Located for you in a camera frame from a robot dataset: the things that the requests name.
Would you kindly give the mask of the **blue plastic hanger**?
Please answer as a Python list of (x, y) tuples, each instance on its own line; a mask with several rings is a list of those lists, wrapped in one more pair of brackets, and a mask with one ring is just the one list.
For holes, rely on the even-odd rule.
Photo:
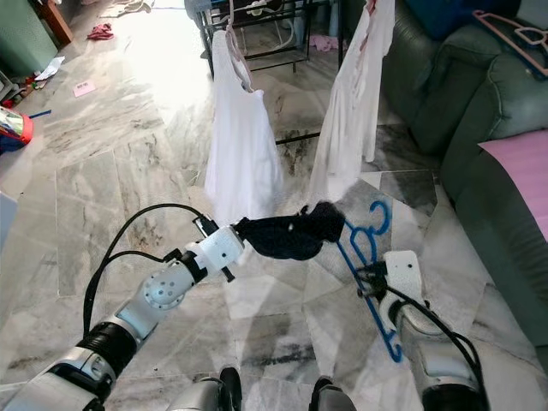
[[(384, 345), (386, 345), (387, 352), (391, 359), (395, 363), (400, 363), (403, 359), (403, 352), (400, 344), (396, 342), (396, 337), (398, 337), (398, 332), (396, 330), (391, 330), (387, 325), (384, 324), (384, 310), (380, 309), (380, 302), (376, 298), (373, 298), (371, 295), (371, 287), (364, 282), (363, 279), (359, 279), (359, 274), (357, 271), (363, 269), (363, 267), (371, 265), (378, 262), (378, 247), (376, 238), (379, 235), (386, 234), (389, 231), (389, 226), (391, 223), (391, 210), (387, 203), (384, 203), (383, 200), (376, 200), (372, 202), (369, 206), (369, 211), (378, 211), (380, 209), (381, 224), (377, 226), (372, 224), (372, 226), (355, 226), (351, 223), (351, 220), (344, 219), (344, 227), (346, 234), (348, 234), (348, 239), (346, 241), (340, 240), (337, 242), (339, 251), (341, 252), (342, 258), (346, 263), (346, 266), (351, 271), (352, 278), (356, 282), (357, 290), (363, 293), (364, 301), (369, 308), (369, 313), (372, 315), (373, 323), (377, 326), (381, 340), (383, 340)], [(363, 251), (361, 251), (359, 244), (357, 244), (357, 236), (363, 235), (369, 243), (369, 255), (367, 257)]]

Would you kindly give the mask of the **dark navy garment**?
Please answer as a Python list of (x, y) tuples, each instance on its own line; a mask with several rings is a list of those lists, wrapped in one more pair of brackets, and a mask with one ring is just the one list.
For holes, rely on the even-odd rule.
[(241, 221), (254, 222), (251, 242), (262, 257), (307, 261), (317, 257), (324, 243), (340, 239), (344, 219), (336, 205), (319, 202), (290, 216)]

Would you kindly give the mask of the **pale pink hanger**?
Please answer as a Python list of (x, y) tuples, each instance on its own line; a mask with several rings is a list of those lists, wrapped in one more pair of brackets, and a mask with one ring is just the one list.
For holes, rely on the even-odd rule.
[(231, 62), (232, 70), (235, 71), (236, 77), (241, 81), (241, 86), (243, 90), (246, 90), (247, 93), (254, 92), (252, 87), (252, 77), (250, 74), (249, 67), (246, 64), (246, 58), (240, 51), (239, 45), (236, 43), (235, 31), (234, 31), (234, 20), (235, 20), (235, 4), (234, 0), (228, 0), (229, 7), (227, 10), (228, 20), (226, 22), (226, 27), (224, 27), (224, 40), (226, 40), (226, 45), (229, 51), (229, 59)]

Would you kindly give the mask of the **brown pink spare hanger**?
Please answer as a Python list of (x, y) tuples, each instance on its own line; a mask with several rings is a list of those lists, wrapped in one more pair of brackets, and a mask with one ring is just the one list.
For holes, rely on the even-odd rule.
[(474, 10), (471, 15), (508, 45), (510, 51), (531, 70), (533, 77), (548, 80), (548, 30), (483, 10)]

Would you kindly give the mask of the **white t-shirt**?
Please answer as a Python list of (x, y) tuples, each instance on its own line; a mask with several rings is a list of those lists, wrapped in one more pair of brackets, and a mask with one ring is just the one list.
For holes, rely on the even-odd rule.
[(205, 192), (218, 224), (270, 217), (284, 200), (279, 160), (262, 90), (247, 93), (231, 67), (224, 30), (211, 42), (214, 122)]

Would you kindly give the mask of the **robot left leg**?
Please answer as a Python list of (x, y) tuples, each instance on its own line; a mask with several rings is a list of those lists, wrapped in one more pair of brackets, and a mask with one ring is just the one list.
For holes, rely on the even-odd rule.
[(222, 369), (218, 377), (206, 377), (188, 386), (167, 411), (242, 411), (241, 378), (234, 367)]

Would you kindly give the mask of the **robot right leg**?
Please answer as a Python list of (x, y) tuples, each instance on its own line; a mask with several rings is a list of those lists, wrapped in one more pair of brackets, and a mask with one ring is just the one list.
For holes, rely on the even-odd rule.
[(321, 376), (313, 386), (307, 411), (357, 411), (353, 401), (329, 377)]

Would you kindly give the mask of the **long white garment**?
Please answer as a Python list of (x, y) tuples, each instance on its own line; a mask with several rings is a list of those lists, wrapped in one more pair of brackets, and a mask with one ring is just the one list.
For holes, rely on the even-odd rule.
[(381, 70), (395, 24), (395, 0), (376, 0), (359, 24), (331, 87), (312, 176), (312, 203), (337, 202), (359, 180), (376, 147)]

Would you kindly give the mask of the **pink mat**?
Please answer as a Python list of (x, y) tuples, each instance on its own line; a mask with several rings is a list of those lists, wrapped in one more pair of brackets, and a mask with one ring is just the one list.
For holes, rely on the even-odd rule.
[(508, 173), (540, 229), (548, 229), (548, 129), (479, 146)]

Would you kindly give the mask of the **small pink cloth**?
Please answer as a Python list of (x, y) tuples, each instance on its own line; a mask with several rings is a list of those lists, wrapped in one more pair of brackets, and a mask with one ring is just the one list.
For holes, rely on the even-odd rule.
[(309, 44), (320, 52), (329, 52), (339, 50), (340, 42), (338, 38), (326, 35), (310, 35)]

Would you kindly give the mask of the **red and blue backpack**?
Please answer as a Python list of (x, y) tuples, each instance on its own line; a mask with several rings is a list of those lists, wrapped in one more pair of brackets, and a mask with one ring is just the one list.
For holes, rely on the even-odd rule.
[(8, 107), (0, 107), (1, 153), (16, 152), (30, 144), (34, 133), (34, 122), (27, 115)]

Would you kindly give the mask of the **dark green sofa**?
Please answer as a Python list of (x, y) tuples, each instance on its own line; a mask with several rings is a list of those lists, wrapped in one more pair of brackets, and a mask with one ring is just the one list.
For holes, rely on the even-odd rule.
[(548, 346), (548, 239), (508, 173), (479, 146), (548, 129), (548, 80), (529, 74), (475, 19), (434, 40), (406, 0), (395, 1), (381, 95), (408, 126), (408, 140), (438, 158), (442, 187), (518, 329), (533, 346)]

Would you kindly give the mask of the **small red cloth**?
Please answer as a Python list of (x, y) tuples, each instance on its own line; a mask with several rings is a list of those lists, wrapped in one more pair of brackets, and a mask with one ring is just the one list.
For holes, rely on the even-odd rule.
[(112, 24), (101, 23), (95, 25), (92, 31), (86, 36), (89, 40), (107, 40), (114, 38)]

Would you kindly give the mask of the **white paper sheet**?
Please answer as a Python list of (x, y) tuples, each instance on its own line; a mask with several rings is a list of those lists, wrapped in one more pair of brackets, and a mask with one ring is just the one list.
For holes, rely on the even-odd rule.
[(44, 67), (42, 71), (40, 71), (38, 74), (36, 74), (36, 77), (34, 78), (35, 81), (43, 81), (50, 79), (51, 77), (54, 77), (55, 74), (57, 74), (57, 71), (60, 67), (62, 67), (63, 62), (65, 62), (66, 57), (65, 56), (58, 56), (51, 59), (49, 63), (47, 63), (47, 66)]

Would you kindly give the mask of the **brown wooden cabinet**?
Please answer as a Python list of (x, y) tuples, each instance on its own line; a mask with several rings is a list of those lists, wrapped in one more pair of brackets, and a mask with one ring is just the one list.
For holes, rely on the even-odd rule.
[(74, 38), (68, 23), (63, 17), (58, 5), (62, 0), (38, 0), (38, 12), (56, 39), (57, 46), (63, 48), (69, 45)]

